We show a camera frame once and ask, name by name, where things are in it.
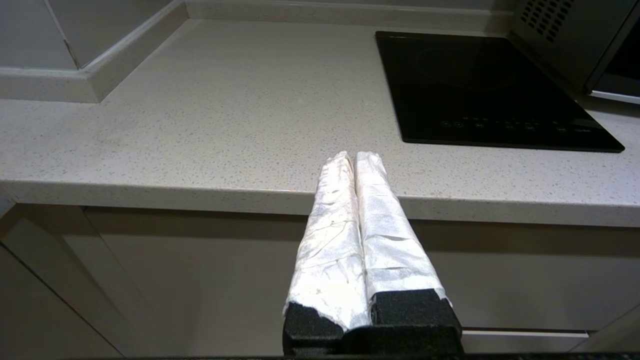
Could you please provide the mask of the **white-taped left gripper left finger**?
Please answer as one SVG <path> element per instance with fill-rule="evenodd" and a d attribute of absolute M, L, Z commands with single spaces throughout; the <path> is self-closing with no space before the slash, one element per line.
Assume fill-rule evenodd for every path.
<path fill-rule="evenodd" d="M 320 170 L 282 315 L 286 356 L 339 353 L 345 334 L 371 325 L 354 167 L 346 151 Z"/>

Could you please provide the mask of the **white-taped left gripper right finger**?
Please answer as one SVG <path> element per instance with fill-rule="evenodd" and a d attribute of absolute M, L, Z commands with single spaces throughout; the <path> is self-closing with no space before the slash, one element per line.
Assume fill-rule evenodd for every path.
<path fill-rule="evenodd" d="M 461 356 L 460 322 L 382 158 L 359 152 L 355 171 L 371 324 L 354 331 L 354 353 Z"/>

